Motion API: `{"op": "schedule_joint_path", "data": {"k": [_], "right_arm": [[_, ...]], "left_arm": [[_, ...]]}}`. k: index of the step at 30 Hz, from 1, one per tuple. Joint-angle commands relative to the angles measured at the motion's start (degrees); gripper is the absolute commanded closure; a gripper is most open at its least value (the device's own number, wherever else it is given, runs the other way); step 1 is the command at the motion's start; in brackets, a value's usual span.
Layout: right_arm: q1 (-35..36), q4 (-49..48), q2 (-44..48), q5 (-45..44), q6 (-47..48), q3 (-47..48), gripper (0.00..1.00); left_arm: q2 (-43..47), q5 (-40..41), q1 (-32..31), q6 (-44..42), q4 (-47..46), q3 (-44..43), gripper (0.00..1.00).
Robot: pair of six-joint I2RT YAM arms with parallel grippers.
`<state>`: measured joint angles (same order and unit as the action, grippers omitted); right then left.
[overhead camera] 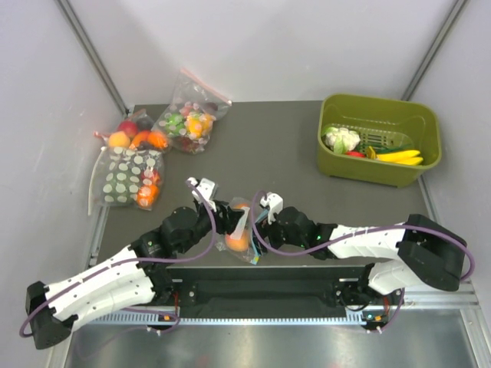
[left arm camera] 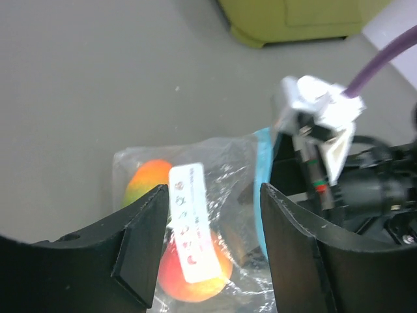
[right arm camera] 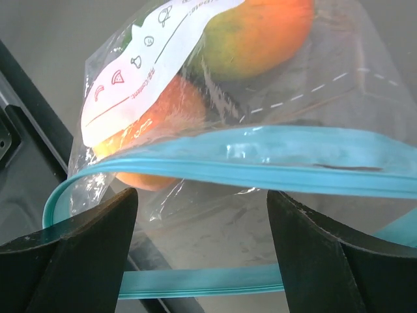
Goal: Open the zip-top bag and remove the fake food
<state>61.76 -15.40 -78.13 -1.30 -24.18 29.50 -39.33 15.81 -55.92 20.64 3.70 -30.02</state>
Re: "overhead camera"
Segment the blue zip clear bag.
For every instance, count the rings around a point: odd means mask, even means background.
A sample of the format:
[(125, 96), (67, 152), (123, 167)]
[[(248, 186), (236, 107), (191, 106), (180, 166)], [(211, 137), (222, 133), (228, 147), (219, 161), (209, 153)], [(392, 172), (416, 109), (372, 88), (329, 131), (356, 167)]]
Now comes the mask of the blue zip clear bag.
[(256, 265), (262, 256), (263, 251), (258, 245), (255, 244), (253, 240), (252, 225), (250, 223), (249, 213), (252, 212), (256, 220), (263, 220), (267, 217), (267, 211), (262, 209), (259, 205), (251, 205), (249, 200), (240, 197), (233, 198), (229, 204), (232, 206), (237, 203), (248, 203), (250, 205), (250, 210), (247, 214), (241, 215), (238, 225), (234, 228), (231, 236), (233, 238), (238, 238), (243, 232), (249, 232), (249, 249), (244, 252), (237, 252), (228, 249), (225, 243), (225, 237), (227, 235), (220, 235), (215, 243), (215, 246), (218, 251), (227, 251), (228, 253), (235, 255), (237, 258), (240, 258), (242, 261), (250, 263), (251, 265)]

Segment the orange fake peach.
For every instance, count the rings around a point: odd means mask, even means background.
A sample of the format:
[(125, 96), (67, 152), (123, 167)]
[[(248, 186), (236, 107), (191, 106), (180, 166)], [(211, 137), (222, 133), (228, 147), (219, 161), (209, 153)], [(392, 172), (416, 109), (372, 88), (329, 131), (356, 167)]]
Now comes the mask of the orange fake peach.
[(231, 235), (225, 237), (225, 243), (228, 249), (237, 252), (244, 252), (249, 249), (249, 232), (243, 232), (238, 238), (233, 238)]

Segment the red fake apple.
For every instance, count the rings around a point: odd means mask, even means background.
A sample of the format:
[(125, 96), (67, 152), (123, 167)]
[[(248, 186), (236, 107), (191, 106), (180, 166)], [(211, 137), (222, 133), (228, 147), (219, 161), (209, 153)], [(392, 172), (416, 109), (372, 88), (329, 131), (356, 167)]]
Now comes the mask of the red fake apple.
[(366, 156), (363, 153), (358, 152), (358, 151), (347, 151), (345, 153), (345, 155), (352, 156), (352, 157), (357, 157), (357, 158), (366, 158)]

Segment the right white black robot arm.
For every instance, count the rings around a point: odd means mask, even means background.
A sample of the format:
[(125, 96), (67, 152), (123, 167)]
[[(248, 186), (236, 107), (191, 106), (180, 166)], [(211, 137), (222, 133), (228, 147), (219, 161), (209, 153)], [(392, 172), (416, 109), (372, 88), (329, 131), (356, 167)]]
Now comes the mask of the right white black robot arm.
[(255, 240), (269, 251), (298, 247), (318, 260), (370, 258), (358, 284), (360, 298), (373, 304), (397, 289), (426, 284), (457, 291), (466, 277), (466, 242), (428, 217), (412, 214), (391, 226), (348, 227), (313, 222), (295, 207), (252, 225)]

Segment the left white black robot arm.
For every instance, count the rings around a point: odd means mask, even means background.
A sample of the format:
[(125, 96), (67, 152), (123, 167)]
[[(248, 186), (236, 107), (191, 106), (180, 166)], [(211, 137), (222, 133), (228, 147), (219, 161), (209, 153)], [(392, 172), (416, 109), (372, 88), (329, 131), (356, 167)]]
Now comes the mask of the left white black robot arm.
[(161, 225), (99, 265), (64, 281), (37, 281), (26, 291), (27, 319), (19, 334), (39, 350), (52, 347), (85, 324), (135, 305), (162, 305), (175, 292), (167, 268), (207, 235), (230, 235), (246, 219), (245, 209), (226, 202), (211, 208), (179, 207)]

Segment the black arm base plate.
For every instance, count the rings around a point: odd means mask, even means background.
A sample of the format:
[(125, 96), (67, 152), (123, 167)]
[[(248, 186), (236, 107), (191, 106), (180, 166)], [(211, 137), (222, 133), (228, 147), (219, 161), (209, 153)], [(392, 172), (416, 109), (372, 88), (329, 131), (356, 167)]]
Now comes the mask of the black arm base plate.
[(327, 307), (397, 303), (394, 292), (372, 291), (367, 267), (170, 267), (160, 290), (178, 295), (180, 306), (211, 300), (318, 301)]

